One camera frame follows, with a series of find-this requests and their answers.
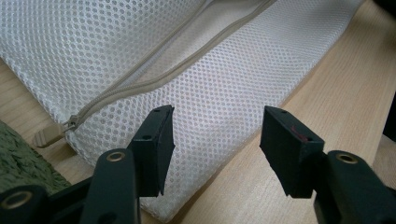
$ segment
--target wooden table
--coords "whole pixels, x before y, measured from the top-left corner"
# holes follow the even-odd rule
[[[3,62],[0,74],[0,120],[30,143],[53,121]],[[326,151],[342,149],[372,164],[395,90],[396,20],[367,1],[282,107],[321,136]],[[285,196],[259,139],[251,139],[172,223],[316,223],[312,200]],[[65,142],[37,151],[71,183],[92,174]],[[143,223],[159,221],[143,213]]]

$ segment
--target zipper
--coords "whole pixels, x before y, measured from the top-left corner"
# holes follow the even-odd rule
[[[245,17],[231,23],[230,25],[226,26],[223,30],[221,30],[217,35],[213,36],[205,45],[203,45],[200,49],[195,51],[192,55],[190,55],[188,58],[183,60],[181,63],[173,67],[172,69],[168,70],[161,76],[155,77],[151,80],[144,81],[141,83],[137,84],[132,84],[128,85],[125,87],[120,87],[117,88],[119,85],[122,84],[123,81],[125,81],[128,76],[131,76],[134,74],[134,72],[139,72],[142,71],[140,68],[135,68],[128,72],[125,76],[123,76],[120,80],[118,80],[115,84],[113,84],[111,87],[109,87],[106,91],[95,97],[93,100],[91,100],[88,104],[86,104],[81,110],[76,114],[72,115],[70,119],[65,122],[65,123],[56,123],[53,124],[38,133],[35,134],[33,144],[36,147],[48,147],[51,144],[57,142],[58,140],[62,139],[64,137],[65,132],[67,131],[74,131],[78,126],[84,122],[88,117],[90,117],[93,113],[99,111],[101,108],[104,106],[111,104],[114,101],[117,101],[121,98],[125,98],[128,96],[133,96],[137,95],[140,93],[145,93],[148,91],[153,91],[172,79],[174,79],[177,75],[179,75],[183,70],[185,70],[188,66],[196,62],[199,58],[201,58],[205,53],[207,53],[209,50],[211,50],[213,47],[215,47],[220,41],[225,39],[227,36],[232,34],[234,31],[242,27],[244,24],[246,24],[248,21],[252,20],[255,18],[257,15],[262,13],[265,9],[267,9],[269,6],[271,6],[276,0],[268,0],[260,5],[257,6],[256,9],[253,10],[253,12],[249,13]],[[196,13],[195,16],[192,16],[192,18],[195,18],[198,16],[202,11],[204,11],[208,6],[213,3],[212,1],[206,1],[205,4],[203,4],[203,8],[198,10],[199,13]],[[139,66],[145,66],[148,67],[147,64],[141,63]]]

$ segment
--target zipper pull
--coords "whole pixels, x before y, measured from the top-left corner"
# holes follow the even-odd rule
[[[49,127],[38,131],[33,138],[35,147],[49,147],[57,141],[64,138],[64,133],[69,130],[75,130],[78,125],[78,116],[71,116],[65,123],[55,123]]]

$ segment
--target white mesh laundry bag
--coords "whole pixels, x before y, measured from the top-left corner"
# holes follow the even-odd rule
[[[3,1],[0,56],[88,163],[172,105],[162,221],[228,161],[346,29],[360,0]]]

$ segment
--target green fabric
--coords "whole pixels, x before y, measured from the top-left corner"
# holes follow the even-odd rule
[[[22,185],[39,185],[53,194],[70,183],[0,121],[0,193]]]

